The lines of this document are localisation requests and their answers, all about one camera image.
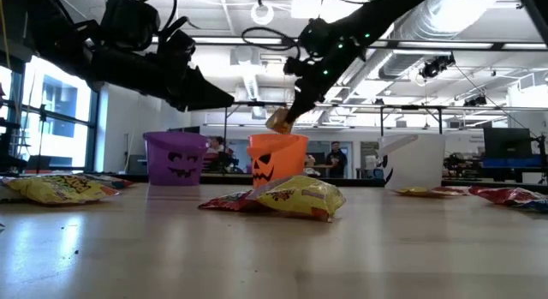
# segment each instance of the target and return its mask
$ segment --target orange bucket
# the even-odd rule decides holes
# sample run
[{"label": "orange bucket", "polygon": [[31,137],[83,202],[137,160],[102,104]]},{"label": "orange bucket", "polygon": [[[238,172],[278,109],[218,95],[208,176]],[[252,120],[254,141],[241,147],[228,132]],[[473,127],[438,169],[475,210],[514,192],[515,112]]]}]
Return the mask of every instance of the orange bucket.
[{"label": "orange bucket", "polygon": [[251,135],[247,154],[252,159],[253,187],[300,175],[305,167],[308,137],[302,135]]}]

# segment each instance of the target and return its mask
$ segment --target white ghost bucket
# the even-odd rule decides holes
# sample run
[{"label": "white ghost bucket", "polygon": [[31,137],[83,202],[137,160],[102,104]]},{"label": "white ghost bucket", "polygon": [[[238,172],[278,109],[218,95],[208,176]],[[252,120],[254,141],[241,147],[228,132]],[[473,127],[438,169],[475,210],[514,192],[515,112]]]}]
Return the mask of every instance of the white ghost bucket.
[{"label": "white ghost bucket", "polygon": [[390,135],[379,140],[384,188],[436,188],[442,183],[445,135]]}]

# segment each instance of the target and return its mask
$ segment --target candy wrapper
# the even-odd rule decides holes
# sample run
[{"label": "candy wrapper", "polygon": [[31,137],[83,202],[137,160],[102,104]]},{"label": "candy wrapper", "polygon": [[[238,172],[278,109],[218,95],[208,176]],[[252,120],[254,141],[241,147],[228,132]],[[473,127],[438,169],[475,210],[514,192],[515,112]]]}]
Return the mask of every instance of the candy wrapper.
[{"label": "candy wrapper", "polygon": [[279,179],[255,190],[225,195],[198,206],[236,212],[278,212],[330,222],[346,199],[334,185],[308,176]]},{"label": "candy wrapper", "polygon": [[396,192],[402,196],[414,196],[414,197],[432,197],[432,198],[447,198],[452,196],[468,195],[468,188],[460,187],[439,187],[439,188],[402,188]]},{"label": "candy wrapper", "polygon": [[104,186],[107,186],[109,188],[114,188],[114,189],[123,189],[134,184],[133,182],[130,182],[129,180],[124,180],[124,179],[116,178],[113,176],[92,175],[92,174],[79,174],[78,176],[85,178],[87,180],[101,183]]},{"label": "candy wrapper", "polygon": [[6,182],[9,180],[9,178],[1,178],[2,181],[0,182],[0,203],[2,202],[22,202],[22,201],[28,201],[28,199],[8,187],[3,181]]},{"label": "candy wrapper", "polygon": [[113,188],[80,176],[32,176],[6,179],[5,184],[42,204],[80,204],[118,194]]},{"label": "candy wrapper", "polygon": [[285,117],[288,115],[288,109],[279,108],[274,111],[274,114],[266,121],[266,127],[272,129],[279,134],[290,134],[293,129],[293,124],[285,122]]},{"label": "candy wrapper", "polygon": [[524,188],[471,187],[468,192],[498,205],[548,213],[548,196],[534,193]]}]

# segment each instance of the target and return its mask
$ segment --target robotic arm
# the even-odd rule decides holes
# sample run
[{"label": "robotic arm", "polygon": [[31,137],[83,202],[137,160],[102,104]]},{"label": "robotic arm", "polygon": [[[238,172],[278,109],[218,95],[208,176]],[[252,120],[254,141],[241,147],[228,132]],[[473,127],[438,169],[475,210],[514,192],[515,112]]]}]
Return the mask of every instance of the robotic arm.
[{"label": "robotic arm", "polygon": [[[296,118],[323,102],[327,91],[357,58],[364,61],[365,49],[386,32],[389,26],[425,0],[374,0],[364,3],[351,15],[331,24],[311,19],[297,44],[311,57],[320,60],[288,58],[284,72],[296,75],[295,102],[284,121],[291,125]],[[548,0],[521,0],[543,40],[548,43]]]},{"label": "robotic arm", "polygon": [[[74,23],[60,0],[21,0],[35,52],[85,79],[93,89],[109,82],[164,99],[180,111],[231,106],[232,96],[206,81],[200,69],[188,67],[195,51],[194,40],[179,30],[188,18],[173,21],[173,10],[160,30],[158,12],[146,1],[106,0],[105,14],[98,24]],[[299,79],[295,102],[281,122],[291,125],[317,101],[322,102],[348,66],[357,57],[365,60],[365,49],[423,1],[374,0],[331,24],[310,20],[298,38],[298,46],[311,58],[290,57],[284,67],[286,74]],[[548,42],[548,9],[542,6],[548,0],[521,1]],[[158,50],[141,54],[153,36],[158,37]]]},{"label": "robotic arm", "polygon": [[[173,21],[175,8],[160,30],[158,12],[148,0],[106,0],[99,25],[74,23],[60,0],[21,0],[35,52],[94,90],[105,82],[165,100],[179,111],[231,106],[234,98],[206,81],[188,63],[194,40]],[[158,50],[142,54],[158,37]]]}]

